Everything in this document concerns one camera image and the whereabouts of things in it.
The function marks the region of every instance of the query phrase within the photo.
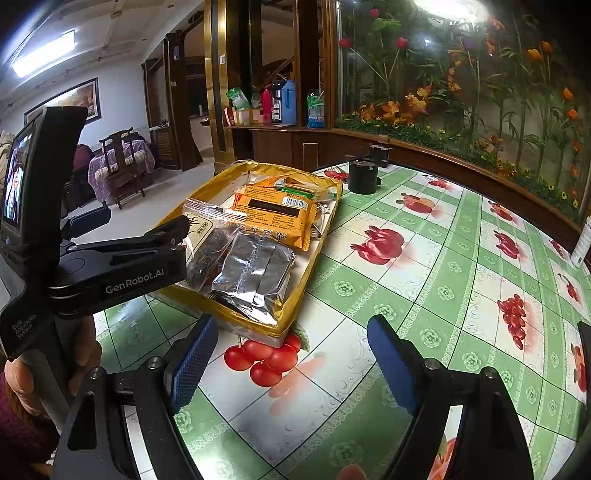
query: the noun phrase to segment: printed cherry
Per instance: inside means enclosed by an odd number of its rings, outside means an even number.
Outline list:
[[[247,358],[238,345],[232,345],[230,348],[228,348],[228,350],[226,350],[226,352],[223,354],[223,360],[226,362],[228,367],[238,372],[248,370],[254,363],[254,360]]]
[[[277,385],[283,377],[280,372],[272,370],[262,362],[252,366],[250,375],[251,380],[259,387],[272,387],[273,385]]]
[[[247,358],[254,360],[264,360],[269,358],[273,353],[274,348],[272,346],[259,343],[254,340],[247,340],[242,345],[242,351]]]
[[[275,349],[271,356],[265,360],[265,364],[269,368],[278,372],[288,372],[295,367],[296,363],[296,350],[286,343],[281,348]]]

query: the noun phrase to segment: red flower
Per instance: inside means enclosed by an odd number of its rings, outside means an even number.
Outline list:
[[[406,38],[398,37],[396,48],[399,50],[406,50],[408,48],[408,40]]]
[[[353,46],[353,43],[348,38],[341,38],[338,43],[343,48],[351,48]]]

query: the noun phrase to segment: barcode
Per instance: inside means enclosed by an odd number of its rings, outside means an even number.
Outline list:
[[[293,199],[291,197],[283,197],[283,205],[288,205],[290,207],[298,207],[303,210],[308,209],[308,204],[304,200]]]

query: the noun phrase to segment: white wall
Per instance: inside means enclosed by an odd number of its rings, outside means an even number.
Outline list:
[[[113,63],[97,63],[83,72],[72,73],[43,89],[35,96],[15,103],[0,116],[0,129],[17,134],[24,126],[23,115],[44,100],[70,87],[98,77],[102,118],[89,123],[80,135],[81,144],[95,145],[101,138],[134,127],[149,141],[144,83],[139,58]]]

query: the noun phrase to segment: framed painting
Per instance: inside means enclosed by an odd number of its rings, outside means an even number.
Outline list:
[[[88,108],[86,124],[100,119],[99,79],[94,78],[65,90],[45,100],[25,113],[25,125],[46,106],[85,106]]]

